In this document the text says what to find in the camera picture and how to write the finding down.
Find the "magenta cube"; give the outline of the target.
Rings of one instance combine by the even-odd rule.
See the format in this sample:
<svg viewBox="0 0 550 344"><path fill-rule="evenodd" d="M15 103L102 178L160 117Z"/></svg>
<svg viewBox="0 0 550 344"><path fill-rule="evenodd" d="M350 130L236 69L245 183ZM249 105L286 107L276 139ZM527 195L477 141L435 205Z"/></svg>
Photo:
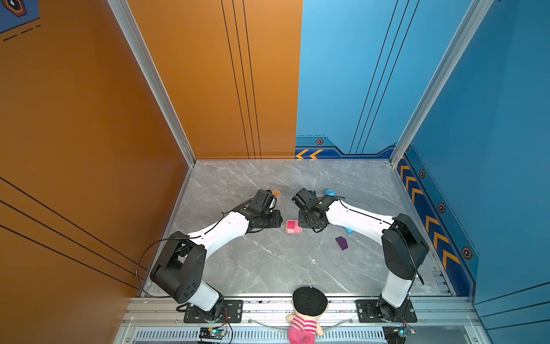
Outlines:
<svg viewBox="0 0 550 344"><path fill-rule="evenodd" d="M293 232L296 229L296 220L288 220L286 222L286 228Z"/></svg>

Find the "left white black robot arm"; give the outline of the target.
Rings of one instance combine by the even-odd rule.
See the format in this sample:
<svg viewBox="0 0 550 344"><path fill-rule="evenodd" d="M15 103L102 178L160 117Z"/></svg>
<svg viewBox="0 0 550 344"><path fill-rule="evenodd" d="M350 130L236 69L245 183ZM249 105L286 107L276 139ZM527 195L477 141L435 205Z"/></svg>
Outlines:
<svg viewBox="0 0 550 344"><path fill-rule="evenodd" d="M236 238L279 228L282 215L276 202L272 191L260 189L216 223L190 234L172 233L152 266L151 282L177 303L192 305L216 319L223 312L224 296L203 281L206 260Z"/></svg>

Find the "light pink wood block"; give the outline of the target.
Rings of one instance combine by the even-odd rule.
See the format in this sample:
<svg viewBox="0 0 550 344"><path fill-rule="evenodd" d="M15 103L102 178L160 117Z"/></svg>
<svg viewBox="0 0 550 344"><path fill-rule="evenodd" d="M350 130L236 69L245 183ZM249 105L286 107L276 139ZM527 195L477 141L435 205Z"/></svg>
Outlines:
<svg viewBox="0 0 550 344"><path fill-rule="evenodd" d="M286 233L288 233L288 234L301 234L302 229L297 229L297 228L287 229Z"/></svg>

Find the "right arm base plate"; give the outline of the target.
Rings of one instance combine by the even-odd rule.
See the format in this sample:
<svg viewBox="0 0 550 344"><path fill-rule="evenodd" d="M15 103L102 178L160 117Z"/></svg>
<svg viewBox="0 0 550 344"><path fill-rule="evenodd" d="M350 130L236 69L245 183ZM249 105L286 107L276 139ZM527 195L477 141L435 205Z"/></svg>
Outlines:
<svg viewBox="0 0 550 344"><path fill-rule="evenodd" d="M406 299L399 308L379 300L357 300L357 316L361 323L416 323L418 318L410 299Z"/></svg>

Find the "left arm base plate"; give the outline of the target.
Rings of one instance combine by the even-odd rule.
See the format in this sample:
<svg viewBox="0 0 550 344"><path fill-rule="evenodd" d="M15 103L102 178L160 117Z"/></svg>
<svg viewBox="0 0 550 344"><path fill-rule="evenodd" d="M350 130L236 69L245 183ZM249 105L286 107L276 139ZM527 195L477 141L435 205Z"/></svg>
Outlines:
<svg viewBox="0 0 550 344"><path fill-rule="evenodd" d="M186 309L183 322L198 323L240 323L243 313L242 300L219 300L210 311L204 311L198 306L189 305Z"/></svg>

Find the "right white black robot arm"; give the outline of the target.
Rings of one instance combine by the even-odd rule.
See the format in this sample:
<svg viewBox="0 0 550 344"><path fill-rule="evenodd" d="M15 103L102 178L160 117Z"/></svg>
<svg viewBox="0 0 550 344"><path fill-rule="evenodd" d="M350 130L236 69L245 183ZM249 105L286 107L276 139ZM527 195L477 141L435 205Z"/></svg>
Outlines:
<svg viewBox="0 0 550 344"><path fill-rule="evenodd" d="M387 216L345 203L339 196L316 197L301 189L292 198L299 208L300 226L321 232L328 225L342 226L372 239L382 247L388 277L377 302L386 321L404 318L410 309L409 294L430 249L421 231L406 214Z"/></svg>

